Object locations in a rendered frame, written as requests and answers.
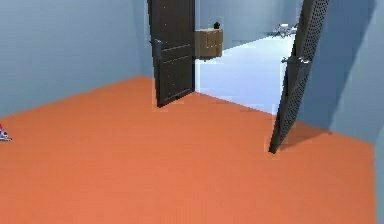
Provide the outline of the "dark brown panelled door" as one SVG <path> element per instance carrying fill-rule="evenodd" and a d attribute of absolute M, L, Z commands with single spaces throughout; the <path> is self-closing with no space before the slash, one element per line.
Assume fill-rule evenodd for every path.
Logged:
<path fill-rule="evenodd" d="M 156 101 L 163 107 L 195 91 L 195 0 L 147 0 L 150 41 L 163 42 L 162 59 L 152 47 Z"/>

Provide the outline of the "black perforated door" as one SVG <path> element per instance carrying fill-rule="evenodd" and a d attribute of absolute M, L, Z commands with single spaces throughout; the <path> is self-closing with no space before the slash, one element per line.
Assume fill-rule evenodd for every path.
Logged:
<path fill-rule="evenodd" d="M 297 119 L 330 0 L 304 0 L 268 151 L 275 154 Z"/>

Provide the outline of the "red and white small object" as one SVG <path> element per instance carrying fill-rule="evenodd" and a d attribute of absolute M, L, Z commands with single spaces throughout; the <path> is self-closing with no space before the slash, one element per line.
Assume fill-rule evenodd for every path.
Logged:
<path fill-rule="evenodd" d="M 6 130 L 0 124 L 0 141 L 11 141 L 12 138 L 8 135 Z"/>

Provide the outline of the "brown wooden cabinet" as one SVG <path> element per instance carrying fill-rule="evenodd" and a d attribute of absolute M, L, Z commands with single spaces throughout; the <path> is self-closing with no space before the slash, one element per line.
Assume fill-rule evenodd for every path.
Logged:
<path fill-rule="evenodd" d="M 195 57 L 200 60 L 210 60 L 222 56 L 223 30 L 199 29 L 195 31 Z"/>

